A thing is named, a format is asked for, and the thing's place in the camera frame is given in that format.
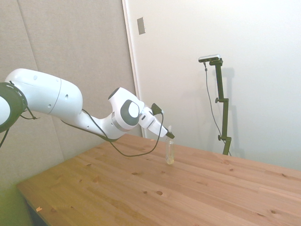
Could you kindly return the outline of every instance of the gray wall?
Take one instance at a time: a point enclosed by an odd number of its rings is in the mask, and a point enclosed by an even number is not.
[[[0,1],[0,81],[17,68],[74,83],[84,108],[106,117],[115,88],[135,93],[121,0]],[[40,119],[20,118],[0,149],[0,225],[31,225],[18,182],[103,142],[57,118],[34,114]],[[141,129],[130,133],[141,136]]]

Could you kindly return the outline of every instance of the wood grain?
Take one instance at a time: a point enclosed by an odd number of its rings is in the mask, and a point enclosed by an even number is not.
[[[124,135],[126,154],[149,140]],[[103,143],[20,184],[52,226],[300,226],[301,172],[165,143]]]

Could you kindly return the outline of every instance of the end effector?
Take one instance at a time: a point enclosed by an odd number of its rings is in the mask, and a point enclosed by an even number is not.
[[[116,89],[109,96],[109,101],[113,108],[113,124],[119,130],[127,132],[139,124],[142,128],[148,129],[160,137],[166,135],[172,139],[174,138],[174,135],[161,125],[154,116],[162,112],[156,104],[149,108],[144,102],[124,88]]]

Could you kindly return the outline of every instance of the glass vial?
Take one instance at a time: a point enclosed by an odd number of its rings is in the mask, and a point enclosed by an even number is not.
[[[174,163],[174,140],[169,137],[166,139],[165,160],[169,165]]]

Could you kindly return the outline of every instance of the white wall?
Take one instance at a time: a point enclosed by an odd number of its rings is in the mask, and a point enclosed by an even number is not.
[[[175,142],[222,153],[201,56],[219,53],[232,155],[301,170],[301,1],[124,0],[142,101]],[[137,19],[146,33],[139,35]],[[212,100],[217,96],[209,66]],[[213,103],[222,126],[222,104]]]

